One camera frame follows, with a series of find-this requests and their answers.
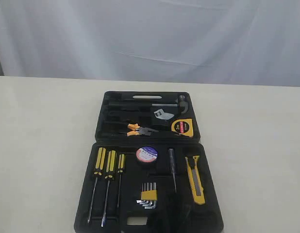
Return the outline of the pliers black orange handles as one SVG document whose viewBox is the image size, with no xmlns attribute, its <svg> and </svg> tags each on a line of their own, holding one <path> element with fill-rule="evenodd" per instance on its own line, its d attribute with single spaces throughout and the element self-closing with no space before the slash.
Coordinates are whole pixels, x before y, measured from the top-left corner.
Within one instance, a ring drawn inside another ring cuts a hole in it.
<svg viewBox="0 0 300 233">
<path fill-rule="evenodd" d="M 152 133 L 158 133 L 158 130 L 142 127 L 138 123 L 132 124 L 119 121 L 107 121 L 106 125 L 111 127 L 111 134 L 121 134 L 126 137 L 145 135 L 150 136 Z"/>
</svg>

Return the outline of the yellow tape measure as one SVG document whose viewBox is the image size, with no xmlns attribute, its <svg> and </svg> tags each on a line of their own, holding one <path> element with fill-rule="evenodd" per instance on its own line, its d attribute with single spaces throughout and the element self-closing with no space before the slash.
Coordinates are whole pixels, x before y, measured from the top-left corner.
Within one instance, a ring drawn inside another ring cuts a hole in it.
<svg viewBox="0 0 300 233">
<path fill-rule="evenodd" d="M 171 124 L 171 131 L 192 138 L 194 136 L 193 120 L 191 118 L 177 119 Z"/>
</svg>

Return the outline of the black PVC insulating tape roll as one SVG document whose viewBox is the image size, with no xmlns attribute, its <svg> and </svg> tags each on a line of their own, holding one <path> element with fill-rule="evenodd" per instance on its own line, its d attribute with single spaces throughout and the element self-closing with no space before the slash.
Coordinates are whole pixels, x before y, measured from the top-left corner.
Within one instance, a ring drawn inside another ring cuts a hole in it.
<svg viewBox="0 0 300 233">
<path fill-rule="evenodd" d="M 158 160 L 158 151 L 150 146 L 140 147 L 136 151 L 137 162 L 144 167 L 153 167 Z"/>
</svg>

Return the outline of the black plastic tool case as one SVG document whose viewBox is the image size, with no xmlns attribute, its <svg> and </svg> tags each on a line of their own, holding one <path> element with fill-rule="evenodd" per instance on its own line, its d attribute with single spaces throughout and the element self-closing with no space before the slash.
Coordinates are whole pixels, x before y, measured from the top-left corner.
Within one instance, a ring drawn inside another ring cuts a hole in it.
<svg viewBox="0 0 300 233">
<path fill-rule="evenodd" d="M 77 233 L 220 233 L 224 223 L 190 95 L 107 91 Z"/>
</svg>

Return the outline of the yellow utility knife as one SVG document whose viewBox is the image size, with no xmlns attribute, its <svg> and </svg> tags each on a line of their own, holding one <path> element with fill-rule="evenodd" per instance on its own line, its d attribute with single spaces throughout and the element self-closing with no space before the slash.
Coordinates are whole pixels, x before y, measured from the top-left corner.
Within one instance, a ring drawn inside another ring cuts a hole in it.
<svg viewBox="0 0 300 233">
<path fill-rule="evenodd" d="M 187 174 L 189 179 L 189 184 L 191 188 L 191 193 L 193 201 L 197 205 L 205 204 L 205 197 L 203 193 L 203 186 L 200 180 L 200 174 L 198 170 L 198 160 L 200 156 L 185 157 Z"/>
</svg>

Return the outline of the silver adjustable wrench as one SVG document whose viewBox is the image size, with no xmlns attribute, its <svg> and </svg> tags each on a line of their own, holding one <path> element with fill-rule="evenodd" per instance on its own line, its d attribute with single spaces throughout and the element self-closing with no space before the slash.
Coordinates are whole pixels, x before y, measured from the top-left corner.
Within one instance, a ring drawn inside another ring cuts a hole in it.
<svg viewBox="0 0 300 233">
<path fill-rule="evenodd" d="M 158 109 L 154 112 L 154 115 L 157 119 L 160 120 L 170 120 L 174 117 L 174 114 L 172 113 L 166 113 L 163 109 Z"/>
</svg>

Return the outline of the small yellow black screwdriver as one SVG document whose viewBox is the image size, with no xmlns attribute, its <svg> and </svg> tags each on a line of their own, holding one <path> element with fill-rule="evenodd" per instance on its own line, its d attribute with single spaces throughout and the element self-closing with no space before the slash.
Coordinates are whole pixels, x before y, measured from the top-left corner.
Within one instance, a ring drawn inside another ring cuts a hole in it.
<svg viewBox="0 0 300 233">
<path fill-rule="evenodd" d="M 122 153 L 119 155 L 119 161 L 117 166 L 117 173 L 119 175 L 118 178 L 118 195 L 117 195 L 117 208 L 119 209 L 120 205 L 120 192 L 121 192 L 121 181 L 122 181 L 122 174 L 125 170 L 125 154 Z"/>
</svg>

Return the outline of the medium yellow black screwdriver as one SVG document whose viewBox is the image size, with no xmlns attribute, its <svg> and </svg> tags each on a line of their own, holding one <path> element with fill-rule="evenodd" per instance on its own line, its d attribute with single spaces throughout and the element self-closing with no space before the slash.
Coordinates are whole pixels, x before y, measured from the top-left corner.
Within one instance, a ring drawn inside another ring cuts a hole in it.
<svg viewBox="0 0 300 233">
<path fill-rule="evenodd" d="M 106 222 L 106 209 L 107 209 L 107 203 L 108 203 L 109 186 L 110 186 L 110 182 L 114 179 L 115 169 L 116 169 L 116 160 L 117 160 L 117 152 L 115 150 L 109 151 L 108 158 L 107 158 L 106 175 L 105 175 L 105 179 L 107 180 L 107 188 L 106 188 L 106 195 L 105 195 L 101 227 L 104 227 L 105 222 Z"/>
</svg>

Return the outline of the large yellow black screwdriver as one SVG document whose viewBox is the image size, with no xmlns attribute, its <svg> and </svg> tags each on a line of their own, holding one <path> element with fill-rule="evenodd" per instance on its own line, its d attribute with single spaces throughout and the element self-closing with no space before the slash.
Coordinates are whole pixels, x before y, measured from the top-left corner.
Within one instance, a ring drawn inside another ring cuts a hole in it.
<svg viewBox="0 0 300 233">
<path fill-rule="evenodd" d="M 106 148 L 100 147 L 98 149 L 98 154 L 97 154 L 97 159 L 96 163 L 94 166 L 94 186 L 93 186 L 93 191 L 92 191 L 92 197 L 91 197 L 91 202 L 89 206 L 89 212 L 88 212 L 88 218 L 87 218 L 87 224 L 91 222 L 91 216 L 92 216 L 92 209 L 93 209 L 93 203 L 94 203 L 94 197 L 95 197 L 95 192 L 96 192 L 96 186 L 98 183 L 98 180 L 102 177 L 103 175 L 103 167 L 104 167 L 104 160 L 106 156 Z"/>
</svg>

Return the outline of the hex key set yellow holder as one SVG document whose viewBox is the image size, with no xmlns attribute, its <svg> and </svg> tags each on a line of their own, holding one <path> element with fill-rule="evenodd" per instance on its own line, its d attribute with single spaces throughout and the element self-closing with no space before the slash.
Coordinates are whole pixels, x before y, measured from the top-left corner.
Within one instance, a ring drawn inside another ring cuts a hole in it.
<svg viewBox="0 0 300 233">
<path fill-rule="evenodd" d="M 136 200 L 136 203 L 144 207 L 146 210 L 156 209 L 157 206 L 157 183 L 142 183 L 141 199 Z"/>
</svg>

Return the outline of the white backdrop curtain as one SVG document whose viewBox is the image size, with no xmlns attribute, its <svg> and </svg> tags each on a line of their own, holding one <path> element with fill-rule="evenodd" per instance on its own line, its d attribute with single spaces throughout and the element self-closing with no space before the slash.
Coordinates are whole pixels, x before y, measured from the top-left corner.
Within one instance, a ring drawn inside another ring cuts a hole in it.
<svg viewBox="0 0 300 233">
<path fill-rule="evenodd" d="M 300 0 L 0 0 L 7 76 L 300 86 Z"/>
</svg>

